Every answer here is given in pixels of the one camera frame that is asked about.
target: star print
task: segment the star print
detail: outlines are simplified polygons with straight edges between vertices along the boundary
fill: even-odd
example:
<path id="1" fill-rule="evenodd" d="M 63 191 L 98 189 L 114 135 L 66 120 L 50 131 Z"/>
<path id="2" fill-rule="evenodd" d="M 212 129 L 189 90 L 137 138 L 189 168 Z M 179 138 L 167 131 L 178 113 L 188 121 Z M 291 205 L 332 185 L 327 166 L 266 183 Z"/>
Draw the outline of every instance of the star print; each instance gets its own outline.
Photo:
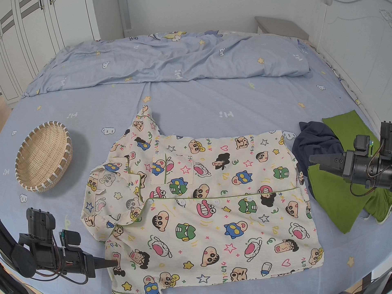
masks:
<path id="1" fill-rule="evenodd" d="M 122 284 L 121 286 L 124 287 L 125 291 L 130 291 L 132 289 L 132 285 L 129 284 L 128 281 Z"/>
<path id="2" fill-rule="evenodd" d="M 191 168 L 188 168 L 186 165 L 184 165 L 184 168 L 180 169 L 182 171 L 183 174 L 188 173 L 189 174 L 189 170 L 191 170 Z"/>
<path id="3" fill-rule="evenodd" d="M 225 249 L 223 249 L 224 251 L 228 251 L 230 254 L 235 250 L 235 249 L 237 249 L 236 247 L 234 247 L 233 246 L 233 243 L 231 243 L 231 244 L 225 244 L 225 246 L 226 246 L 226 248 Z"/>
<path id="4" fill-rule="evenodd" d="M 170 146 L 170 145 L 169 145 L 168 148 L 166 148 L 166 149 L 169 150 L 169 151 L 171 151 L 171 152 L 173 152 L 173 151 L 176 151 L 176 150 L 174 149 L 174 147 L 175 147 L 175 146 Z"/>
<path id="5" fill-rule="evenodd" d="M 184 262 L 183 265 L 184 265 L 184 269 L 190 269 L 190 268 L 192 268 L 194 266 L 194 264 L 191 263 L 190 261 Z"/>
<path id="6" fill-rule="evenodd" d="M 269 218 L 269 216 L 266 216 L 265 214 L 263 214 L 262 217 L 259 217 L 259 219 L 262 220 L 263 223 L 264 222 L 269 222 L 268 218 Z"/>
<path id="7" fill-rule="evenodd" d="M 92 209 L 94 209 L 94 207 L 92 206 L 92 203 L 87 203 L 85 208 L 89 211 L 89 213 L 91 212 Z"/>
<path id="8" fill-rule="evenodd" d="M 116 198 L 117 200 L 121 199 L 122 198 L 121 193 L 115 192 L 114 198 Z"/>
<path id="9" fill-rule="evenodd" d="M 251 167 L 251 166 L 252 166 L 252 163 L 253 163 L 253 161 L 249 161 L 249 160 L 243 162 L 243 164 L 245 164 L 246 167 Z"/>
<path id="10" fill-rule="evenodd" d="M 199 279 L 199 283 L 203 283 L 203 282 L 204 282 L 204 283 L 208 283 L 207 280 L 208 280 L 209 278 L 210 278 L 210 276 L 207 276 L 207 277 L 206 277 L 206 276 L 203 275 L 203 274 L 202 274 L 200 277 L 196 277 L 196 279 Z"/>
<path id="11" fill-rule="evenodd" d="M 146 170 L 148 170 L 148 172 L 151 172 L 151 170 L 153 169 L 150 164 L 144 164 L 144 166 L 146 167 Z"/>
<path id="12" fill-rule="evenodd" d="M 349 261 L 347 262 L 347 264 L 349 265 L 349 267 L 351 268 L 352 266 L 354 266 L 354 257 L 349 257 Z"/>

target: white headboard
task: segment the white headboard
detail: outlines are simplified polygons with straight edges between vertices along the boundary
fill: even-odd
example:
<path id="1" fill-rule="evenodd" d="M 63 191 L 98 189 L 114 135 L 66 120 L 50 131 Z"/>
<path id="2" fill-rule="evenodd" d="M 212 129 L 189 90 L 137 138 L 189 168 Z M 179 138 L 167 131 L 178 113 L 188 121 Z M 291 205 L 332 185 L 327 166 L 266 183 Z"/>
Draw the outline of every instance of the white headboard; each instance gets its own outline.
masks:
<path id="1" fill-rule="evenodd" d="M 311 43 L 379 132 L 380 121 L 392 121 L 392 0 L 321 1 Z"/>

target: woven basket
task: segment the woven basket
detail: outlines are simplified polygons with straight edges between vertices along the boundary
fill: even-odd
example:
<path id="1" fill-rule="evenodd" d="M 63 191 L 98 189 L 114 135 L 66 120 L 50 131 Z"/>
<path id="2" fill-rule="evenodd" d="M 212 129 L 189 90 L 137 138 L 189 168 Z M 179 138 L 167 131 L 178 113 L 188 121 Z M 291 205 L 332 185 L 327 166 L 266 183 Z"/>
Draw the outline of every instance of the woven basket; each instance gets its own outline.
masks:
<path id="1" fill-rule="evenodd" d="M 24 189 L 45 192 L 57 184 L 71 160 L 67 128 L 60 122 L 47 122 L 35 128 L 20 146 L 15 176 Z"/>

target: gray nightstand top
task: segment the gray nightstand top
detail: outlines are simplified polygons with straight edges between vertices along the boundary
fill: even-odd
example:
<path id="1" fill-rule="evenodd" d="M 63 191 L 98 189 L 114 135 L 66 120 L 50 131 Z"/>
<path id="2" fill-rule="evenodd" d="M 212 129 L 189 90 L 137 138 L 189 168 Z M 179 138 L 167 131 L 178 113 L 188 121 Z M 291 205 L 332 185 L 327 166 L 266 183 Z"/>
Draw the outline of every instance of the gray nightstand top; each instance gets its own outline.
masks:
<path id="1" fill-rule="evenodd" d="M 309 35 L 294 22 L 271 17 L 255 17 L 257 26 L 265 34 L 276 34 L 308 40 Z"/>

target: pink star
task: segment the pink star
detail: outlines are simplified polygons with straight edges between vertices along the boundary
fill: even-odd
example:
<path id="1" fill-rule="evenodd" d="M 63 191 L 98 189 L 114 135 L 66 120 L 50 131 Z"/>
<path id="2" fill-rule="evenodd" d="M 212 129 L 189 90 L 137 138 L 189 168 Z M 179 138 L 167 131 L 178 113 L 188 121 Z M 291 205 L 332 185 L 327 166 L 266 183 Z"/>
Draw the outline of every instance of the pink star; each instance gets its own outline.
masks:
<path id="1" fill-rule="evenodd" d="M 223 249 L 223 250 L 224 250 L 224 251 L 228 251 L 230 254 L 231 254 L 231 252 L 232 252 L 234 249 L 237 249 L 236 247 L 233 246 L 233 243 L 231 243 L 230 245 L 228 245 L 228 244 L 225 244 L 225 245 L 226 245 L 226 248 Z"/>
<path id="2" fill-rule="evenodd" d="M 150 166 L 150 164 L 144 164 L 144 166 L 146 167 L 146 170 L 148 170 L 148 172 L 151 172 L 152 167 Z"/>
<path id="3" fill-rule="evenodd" d="M 253 161 L 249 161 L 249 160 L 243 162 L 243 164 L 245 164 L 246 167 L 251 167 L 251 166 L 252 166 L 252 163 L 253 163 Z"/>
<path id="4" fill-rule="evenodd" d="M 187 168 L 186 165 L 184 165 L 184 168 L 180 169 L 182 171 L 183 174 L 188 173 L 189 174 L 189 170 L 191 170 L 191 168 Z"/>

